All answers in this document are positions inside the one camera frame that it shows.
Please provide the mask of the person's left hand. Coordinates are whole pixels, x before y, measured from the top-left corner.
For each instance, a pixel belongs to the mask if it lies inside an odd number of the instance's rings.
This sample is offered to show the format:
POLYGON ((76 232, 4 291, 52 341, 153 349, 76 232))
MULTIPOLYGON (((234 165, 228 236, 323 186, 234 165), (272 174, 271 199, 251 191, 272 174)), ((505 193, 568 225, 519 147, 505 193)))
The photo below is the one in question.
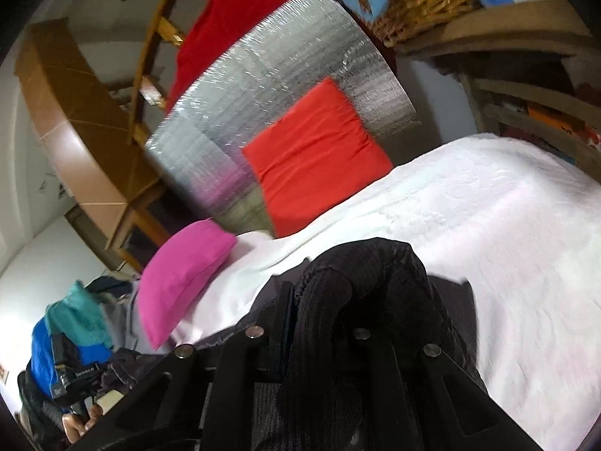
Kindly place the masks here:
POLYGON ((62 425, 68 442, 70 444, 76 443, 100 421, 103 415, 104 410, 99 404, 94 404, 89 409, 89 419, 87 421, 83 421, 81 416, 74 413, 63 414, 62 425))

